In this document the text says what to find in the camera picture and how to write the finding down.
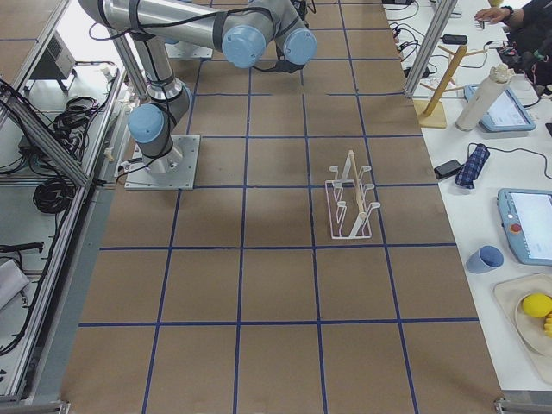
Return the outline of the person hand at desk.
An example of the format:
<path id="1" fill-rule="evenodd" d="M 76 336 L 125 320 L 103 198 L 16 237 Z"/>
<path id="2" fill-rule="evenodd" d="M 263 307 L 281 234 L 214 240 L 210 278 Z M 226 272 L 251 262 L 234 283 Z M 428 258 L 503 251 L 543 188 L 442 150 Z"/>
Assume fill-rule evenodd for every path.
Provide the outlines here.
<path id="1" fill-rule="evenodd" d="M 496 24 L 502 22 L 509 15 L 510 11 L 508 9 L 501 7 L 491 7 L 487 9 L 481 9 L 476 12 L 474 15 L 474 19 L 481 22 Z"/>

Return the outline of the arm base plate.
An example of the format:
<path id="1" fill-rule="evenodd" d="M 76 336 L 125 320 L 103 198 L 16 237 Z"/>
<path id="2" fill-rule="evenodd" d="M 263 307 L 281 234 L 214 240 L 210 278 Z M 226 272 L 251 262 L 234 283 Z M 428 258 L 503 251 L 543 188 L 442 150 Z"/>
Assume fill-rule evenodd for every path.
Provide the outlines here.
<path id="1" fill-rule="evenodd" d="M 209 60 L 212 58 L 213 50 L 207 47 L 200 47 L 184 41 L 165 41 L 165 48 L 171 60 Z"/>
<path id="2" fill-rule="evenodd" d="M 200 136 L 173 135 L 172 151 L 155 160 L 146 158 L 128 168 L 124 187 L 129 191 L 192 190 L 197 170 Z"/>

